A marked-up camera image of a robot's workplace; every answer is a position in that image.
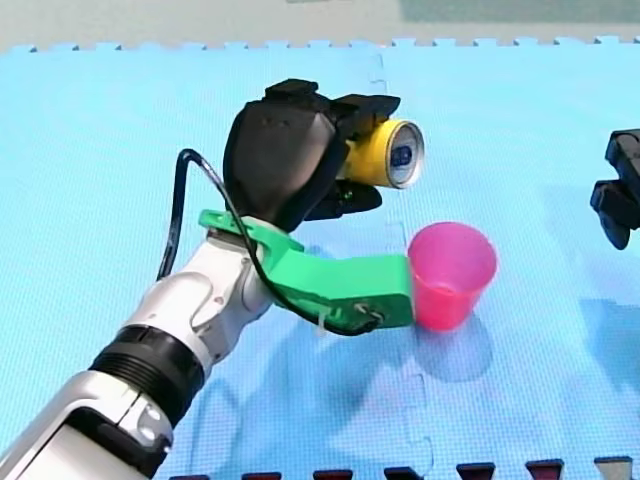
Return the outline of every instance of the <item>pink plastic cup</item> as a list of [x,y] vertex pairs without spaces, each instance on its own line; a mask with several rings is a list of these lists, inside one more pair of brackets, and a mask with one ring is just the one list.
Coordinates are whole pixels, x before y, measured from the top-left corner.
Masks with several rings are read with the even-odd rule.
[[475,228],[445,222],[420,230],[409,245],[416,322],[446,332],[460,326],[493,279],[498,259]]

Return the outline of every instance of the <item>silver arm segment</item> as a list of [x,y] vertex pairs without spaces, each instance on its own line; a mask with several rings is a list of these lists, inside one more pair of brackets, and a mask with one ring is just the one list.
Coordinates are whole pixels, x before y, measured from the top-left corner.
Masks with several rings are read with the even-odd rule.
[[152,478],[211,368],[270,305],[242,241],[210,232],[4,452],[0,480]]

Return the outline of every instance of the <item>yellow can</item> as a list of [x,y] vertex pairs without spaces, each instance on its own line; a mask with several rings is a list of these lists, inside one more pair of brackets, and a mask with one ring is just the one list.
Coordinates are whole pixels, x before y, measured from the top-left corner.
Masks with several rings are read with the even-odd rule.
[[425,148],[417,125],[387,120],[371,135],[349,142],[342,179],[380,187],[407,188],[422,173]]

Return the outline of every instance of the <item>foam puzzle mat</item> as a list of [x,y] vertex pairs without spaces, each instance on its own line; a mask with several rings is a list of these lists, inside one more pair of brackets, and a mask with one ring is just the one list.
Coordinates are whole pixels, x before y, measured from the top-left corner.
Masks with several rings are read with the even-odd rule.
[[[640,127],[639,75],[640,44],[614,37],[0,56],[0,448],[153,282],[177,153],[220,168],[244,103],[297,77],[331,97],[401,97],[428,155],[415,187],[305,224],[301,241],[336,258],[403,252],[421,227],[462,221],[491,239],[498,275],[448,336],[319,337],[273,308],[214,369],[157,478],[637,478],[640,240],[616,251],[589,198],[615,174],[611,131]],[[203,239],[199,211],[221,207],[194,170],[177,266]]]

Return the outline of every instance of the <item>green mount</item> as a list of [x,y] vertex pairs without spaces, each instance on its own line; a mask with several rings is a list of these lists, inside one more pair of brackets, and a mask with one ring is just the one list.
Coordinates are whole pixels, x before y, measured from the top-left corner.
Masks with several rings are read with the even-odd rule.
[[[205,210],[199,223],[207,229],[240,231],[228,212]],[[356,331],[382,316],[379,328],[413,323],[409,263],[404,255],[333,260],[304,252],[289,235],[252,220],[244,221],[249,236],[264,248],[262,268],[296,306],[322,316],[326,325]]]

